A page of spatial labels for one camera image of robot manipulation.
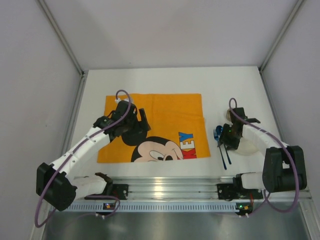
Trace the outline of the blue metal spoon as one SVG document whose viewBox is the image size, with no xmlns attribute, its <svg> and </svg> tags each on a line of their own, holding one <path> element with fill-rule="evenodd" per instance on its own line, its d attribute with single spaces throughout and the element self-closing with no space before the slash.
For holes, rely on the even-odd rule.
<svg viewBox="0 0 320 240">
<path fill-rule="evenodd" d="M 223 131 L 223 127 L 222 127 L 221 125 L 218 125 L 218 126 L 215 128 L 215 130 L 216 130 L 216 132 L 217 132 L 218 137 L 220 137 L 221 134 L 222 134 L 222 131 Z M 225 152 L 226 152 L 226 156 L 227 156 L 228 163 L 231 165 L 232 162 L 231 162 L 230 156 L 229 156 L 229 154 L 228 154 L 227 147 L 226 147 L 225 144 L 223 144 L 223 147 L 224 147 Z"/>
</svg>

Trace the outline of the orange Mickey Mouse placemat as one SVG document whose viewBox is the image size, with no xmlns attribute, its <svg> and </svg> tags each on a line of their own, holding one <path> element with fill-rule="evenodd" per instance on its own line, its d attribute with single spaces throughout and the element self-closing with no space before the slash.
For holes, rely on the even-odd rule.
<svg viewBox="0 0 320 240">
<path fill-rule="evenodd" d="M 117 137 L 98 152 L 101 164 L 191 160 L 210 157 L 202 96 L 189 94 L 131 95 L 145 110 L 150 130 L 146 136 Z"/>
</svg>

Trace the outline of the cream ceramic plate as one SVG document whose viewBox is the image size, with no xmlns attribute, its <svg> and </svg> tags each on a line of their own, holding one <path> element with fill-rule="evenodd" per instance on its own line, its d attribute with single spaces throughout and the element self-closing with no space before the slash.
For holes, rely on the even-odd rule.
<svg viewBox="0 0 320 240">
<path fill-rule="evenodd" d="M 239 141 L 238 148 L 234 152 L 243 156 L 251 156 L 259 152 L 259 150 L 250 141 L 241 138 Z"/>
</svg>

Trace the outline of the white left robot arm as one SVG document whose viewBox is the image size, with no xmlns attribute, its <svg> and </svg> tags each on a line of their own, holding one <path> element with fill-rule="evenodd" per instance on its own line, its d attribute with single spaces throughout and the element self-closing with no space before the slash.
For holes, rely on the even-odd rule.
<svg viewBox="0 0 320 240">
<path fill-rule="evenodd" d="M 76 172 L 117 137 L 125 143 L 141 140 L 150 129 L 145 110 L 121 100 L 110 115 L 99 117 L 73 148 L 51 164 L 42 163 L 37 168 L 36 193 L 58 211 L 64 211 L 77 199 L 110 195 L 113 180 L 106 174 L 76 178 Z"/>
</svg>

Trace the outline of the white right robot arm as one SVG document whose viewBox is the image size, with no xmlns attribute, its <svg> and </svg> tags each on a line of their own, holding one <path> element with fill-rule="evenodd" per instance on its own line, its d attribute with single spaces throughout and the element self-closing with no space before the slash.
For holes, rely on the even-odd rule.
<svg viewBox="0 0 320 240">
<path fill-rule="evenodd" d="M 248 118 L 244 108 L 229 111 L 230 124 L 223 125 L 218 145 L 240 153 L 250 146 L 263 156 L 261 170 L 239 173 L 234 183 L 244 190 L 266 190 L 269 193 L 304 190 L 307 174 L 303 149 L 288 145 L 261 127 L 256 118 Z"/>
</svg>

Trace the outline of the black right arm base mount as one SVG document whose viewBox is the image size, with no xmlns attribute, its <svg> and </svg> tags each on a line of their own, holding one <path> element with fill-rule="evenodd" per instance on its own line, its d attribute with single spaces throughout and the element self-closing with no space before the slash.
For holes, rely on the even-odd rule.
<svg viewBox="0 0 320 240">
<path fill-rule="evenodd" d="M 261 200 L 263 194 L 258 189 L 245 189 L 242 186 L 241 176 L 237 175 L 232 178 L 232 183 L 219 183 L 217 194 L 219 200 Z"/>
</svg>

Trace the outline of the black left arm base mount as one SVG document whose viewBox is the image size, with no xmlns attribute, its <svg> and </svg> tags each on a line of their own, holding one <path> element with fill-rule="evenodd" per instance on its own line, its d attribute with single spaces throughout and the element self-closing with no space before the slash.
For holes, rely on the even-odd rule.
<svg viewBox="0 0 320 240">
<path fill-rule="evenodd" d="M 102 193 L 87 195 L 84 197 L 85 200 L 106 200 L 112 199 L 112 197 L 118 198 L 119 200 L 126 200 L 128 198 L 128 184 L 114 183 L 109 176 L 101 172 L 97 172 L 94 175 L 103 179 L 106 182 L 106 186 Z"/>
</svg>

